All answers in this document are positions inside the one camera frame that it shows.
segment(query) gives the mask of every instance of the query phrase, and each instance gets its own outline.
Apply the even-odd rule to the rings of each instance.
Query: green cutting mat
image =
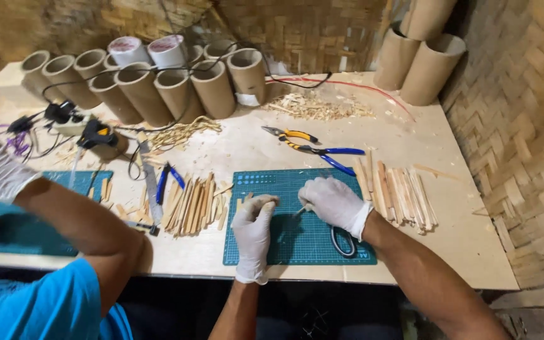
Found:
[[[302,208],[298,191],[307,180],[313,180],[321,174],[332,175],[346,183],[357,195],[361,196],[360,187],[355,177],[335,168],[297,169],[272,171],[246,171],[234,173],[232,199],[230,201],[228,228],[224,245],[224,265],[238,264],[238,248],[234,233],[230,228],[236,213],[237,198],[245,197],[249,192],[254,196],[271,194],[279,196],[280,206],[276,207],[270,224],[271,243],[268,251],[268,264],[300,265],[354,265],[377,264],[372,248],[366,243],[354,239],[357,252],[353,258],[344,258],[331,243],[331,228],[313,212],[303,212],[301,218],[293,214]],[[337,241],[344,251],[349,251],[345,237],[351,237],[343,229],[337,228]]]
[[[100,201],[102,180],[111,179],[112,171],[76,171],[73,191],[87,196],[94,188],[94,200]],[[67,186],[70,171],[45,171],[43,176]],[[0,202],[0,253],[77,256],[78,251],[52,226],[15,205]]]

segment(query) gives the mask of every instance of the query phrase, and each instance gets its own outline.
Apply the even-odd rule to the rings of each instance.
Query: wall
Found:
[[[441,99],[522,289],[544,286],[544,0],[478,0]]]
[[[363,71],[374,58],[385,5],[386,0],[222,0],[215,6],[220,21],[209,0],[0,0],[0,69],[38,49],[79,54],[106,48],[118,36],[149,42],[181,32],[190,43],[249,40],[294,73],[337,72],[342,57],[346,71]]]

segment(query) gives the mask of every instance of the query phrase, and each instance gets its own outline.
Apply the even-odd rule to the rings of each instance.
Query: pliers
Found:
[[[184,180],[182,180],[182,176],[178,174],[178,172],[169,164],[169,162],[165,163],[165,166],[162,168],[161,177],[159,177],[159,183],[156,186],[156,204],[161,205],[162,204],[162,197],[163,192],[165,191],[165,184],[167,183],[167,173],[171,173],[176,181],[178,181],[179,187],[184,190],[185,184]]]
[[[305,140],[308,140],[312,143],[317,143],[318,138],[314,137],[313,135],[303,133],[301,131],[295,131],[295,130],[289,130],[285,129],[284,131],[281,129],[277,129],[276,127],[262,127],[262,129],[268,131],[269,133],[275,135],[278,137],[278,139],[281,142],[286,143],[288,146],[291,146],[291,148],[294,148],[295,150],[299,151],[307,151],[312,152],[315,155],[320,156],[320,158],[326,160],[330,165],[334,166],[335,168],[343,171],[344,173],[350,175],[350,176],[356,176],[356,174],[353,172],[352,169],[342,165],[338,161],[336,161],[333,158],[330,158],[327,156],[327,154],[350,154],[350,155],[363,155],[365,154],[364,150],[361,149],[354,149],[354,148],[329,148],[329,149],[314,149],[310,145],[300,145],[296,143],[292,143],[289,140],[289,137],[299,137],[303,138]]]

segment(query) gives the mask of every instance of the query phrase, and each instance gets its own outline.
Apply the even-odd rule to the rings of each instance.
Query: wood shaving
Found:
[[[290,93],[276,98],[264,106],[269,110],[279,110],[303,119],[336,120],[353,117],[375,117],[373,111],[353,99],[337,96],[341,104],[321,100],[315,91],[304,94]]]
[[[149,140],[155,149],[163,146],[179,146],[188,141],[188,138],[195,132],[213,130],[217,133],[222,131],[222,125],[206,116],[196,118],[190,124],[176,124],[168,130],[152,133]]]

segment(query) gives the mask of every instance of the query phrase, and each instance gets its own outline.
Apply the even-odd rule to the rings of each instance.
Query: wire cutter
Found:
[[[178,181],[179,187],[184,190],[184,180],[182,180],[182,176],[178,174],[178,172],[169,164],[169,162],[165,163],[165,166],[162,168],[161,177],[159,177],[159,183],[156,186],[156,204],[161,205],[162,204],[162,196],[163,191],[165,190],[165,184],[167,183],[167,173],[171,173],[176,181]]]
[[[288,146],[291,146],[291,148],[294,148],[295,150],[299,151],[307,151],[312,152],[315,155],[320,156],[320,158],[326,160],[330,165],[334,166],[335,168],[343,171],[344,173],[350,175],[350,176],[356,176],[356,174],[353,172],[352,169],[342,165],[338,161],[336,161],[333,158],[330,158],[327,154],[350,154],[350,155],[363,155],[365,154],[364,150],[361,149],[354,149],[354,148],[329,148],[329,149],[314,149],[310,145],[300,145],[296,143],[292,143],[289,140],[289,137],[299,137],[303,138],[305,140],[308,140],[312,143],[318,143],[318,138],[314,137],[313,135],[303,133],[301,131],[295,131],[295,130],[289,130],[285,129],[284,131],[281,129],[277,129],[276,127],[262,127],[262,129],[268,131],[269,133],[275,135],[278,137],[278,139],[281,142],[286,143]]]

